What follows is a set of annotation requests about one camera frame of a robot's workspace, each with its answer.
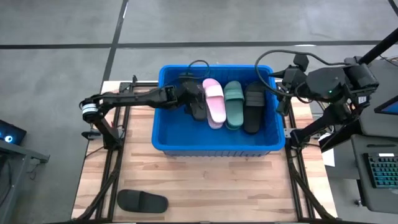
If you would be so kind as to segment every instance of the pink slipper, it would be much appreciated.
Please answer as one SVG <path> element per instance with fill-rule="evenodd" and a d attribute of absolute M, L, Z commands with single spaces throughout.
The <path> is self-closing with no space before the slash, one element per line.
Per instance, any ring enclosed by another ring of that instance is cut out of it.
<path fill-rule="evenodd" d="M 221 127 L 223 126 L 223 123 L 216 123 L 216 122 L 214 122 L 213 119 L 212 119 L 211 116 L 210 116 L 209 107 L 207 106 L 206 108 L 207 108 L 207 121 L 208 121 L 208 123 L 209 123 L 209 126 L 210 126 L 212 129 L 219 129 L 219 128 L 221 128 Z"/>
<path fill-rule="evenodd" d="M 212 128 L 220 128 L 226 120 L 223 89 L 218 81 L 212 78 L 203 81 L 203 88 L 206 95 L 209 125 Z"/>

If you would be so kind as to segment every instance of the metal clamp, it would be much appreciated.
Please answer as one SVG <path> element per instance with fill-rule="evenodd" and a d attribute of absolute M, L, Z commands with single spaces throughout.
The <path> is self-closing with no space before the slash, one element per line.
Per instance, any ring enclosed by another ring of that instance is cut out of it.
<path fill-rule="evenodd" d="M 119 137 L 122 138 L 124 135 L 123 128 L 118 128 Z M 89 131 L 83 131 L 81 135 L 87 140 L 102 139 L 102 134 L 98 129 L 91 128 Z"/>
<path fill-rule="evenodd" d="M 284 134 L 285 138 L 290 138 L 290 132 L 295 130 L 297 128 L 284 128 Z M 312 139 L 319 139 L 322 135 L 320 133 L 316 133 L 313 136 L 311 136 Z"/>

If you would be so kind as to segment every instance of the black metal frame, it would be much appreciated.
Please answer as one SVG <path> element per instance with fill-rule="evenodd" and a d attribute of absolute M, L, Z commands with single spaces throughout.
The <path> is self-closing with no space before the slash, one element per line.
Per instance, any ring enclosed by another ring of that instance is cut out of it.
<path fill-rule="evenodd" d="M 126 83 L 121 83 L 120 84 L 121 87 L 119 89 L 124 90 L 125 85 L 126 85 Z M 157 82 L 137 82 L 135 88 L 137 88 L 137 87 L 157 87 L 157 86 L 158 86 Z M 120 111 L 121 111 L 120 107 L 116 108 L 115 115 L 113 118 L 113 124 L 115 127 L 118 126 Z M 128 122 L 129 122 L 129 112 L 130 112 L 130 107 L 127 106 L 125 109 L 124 118 L 123 118 L 123 127 L 125 130 L 127 130 L 127 126 L 128 126 Z M 297 127 L 296 123 L 295 123 L 294 112 L 293 112 L 293 109 L 291 106 L 289 109 L 289 121 L 290 121 L 291 128 Z M 125 139 L 126 139 L 125 137 L 122 138 L 122 145 L 121 145 L 121 148 L 118 149 L 115 167 L 114 167 L 114 170 L 112 171 L 111 175 L 109 175 L 109 173 L 111 172 L 111 161 L 112 161 L 113 151 L 108 150 L 108 152 L 107 152 L 105 166 L 104 166 L 104 172 L 103 172 L 103 177 L 102 177 L 102 182 L 101 182 L 101 190 L 98 193 L 98 195 L 96 196 L 96 198 L 94 199 L 93 203 L 90 205 L 91 213 L 83 214 L 81 217 L 79 217 L 78 220 L 71 220 L 70 223 L 109 223 L 109 222 L 113 222 L 113 213 L 114 213 L 114 208 L 116 205 L 116 194 L 118 191 L 119 173 L 120 173 L 120 168 L 121 168 L 121 163 L 122 163 L 122 158 L 123 158 Z M 289 168 L 290 182 L 292 184 L 292 195 L 293 195 L 296 215 L 297 215 L 297 219 L 301 220 L 304 218 L 303 210 L 302 210 L 302 206 L 300 203 L 300 195 L 299 195 L 299 190 L 297 187 L 297 182 L 292 177 L 293 169 L 295 170 L 295 167 L 293 164 L 293 160 L 291 159 L 292 148 L 289 146 L 289 144 L 285 145 L 285 152 L 286 152 L 286 157 L 287 157 L 287 165 Z M 303 159 L 302 153 L 300 151 L 297 152 L 297 162 L 298 162 L 300 176 L 303 179 L 303 182 L 305 183 L 305 185 L 308 186 L 308 178 L 307 178 L 307 173 L 305 171 L 304 159 Z M 112 185 L 111 198 L 109 200 L 108 212 L 107 212 L 106 217 L 103 218 L 104 198 L 106 196 L 106 192 L 108 191 L 108 189 L 110 188 L 111 185 Z M 315 213 L 313 210 L 312 202 L 307 196 L 305 196 L 305 199 L 306 199 L 306 203 L 307 203 L 309 219 L 315 220 Z M 94 209 L 96 210 L 95 219 L 90 220 Z"/>

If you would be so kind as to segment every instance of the blue plastic bin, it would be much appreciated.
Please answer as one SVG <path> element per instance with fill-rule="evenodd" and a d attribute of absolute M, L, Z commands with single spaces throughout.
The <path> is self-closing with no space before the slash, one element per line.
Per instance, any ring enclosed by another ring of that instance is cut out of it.
<path fill-rule="evenodd" d="M 270 86 L 275 80 L 268 77 L 272 69 L 260 66 L 259 70 Z M 187 71 L 187 65 L 166 65 L 159 73 L 159 86 L 173 84 L 176 78 Z M 206 74 L 207 67 L 195 65 L 190 72 L 198 77 Z M 211 65 L 210 75 L 222 87 L 237 80 L 243 90 L 252 82 L 259 81 L 253 65 Z M 275 112 L 277 98 L 266 91 L 264 124 L 255 135 L 246 134 L 243 128 L 229 130 L 225 124 L 221 129 L 211 129 L 207 121 L 194 121 L 185 114 L 184 106 L 176 110 L 156 109 L 152 143 L 158 150 L 170 156 L 263 156 L 269 151 L 278 151 L 285 145 L 282 118 Z"/>

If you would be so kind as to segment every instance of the computer screen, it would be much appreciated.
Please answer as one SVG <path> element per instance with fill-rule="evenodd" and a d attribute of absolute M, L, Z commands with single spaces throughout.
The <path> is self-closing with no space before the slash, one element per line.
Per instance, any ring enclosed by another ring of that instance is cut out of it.
<path fill-rule="evenodd" d="M 11 144 L 21 145 L 22 140 L 26 135 L 26 131 L 0 120 L 0 141 L 6 141 Z"/>
<path fill-rule="evenodd" d="M 376 107 L 374 112 L 398 115 L 398 96 Z"/>

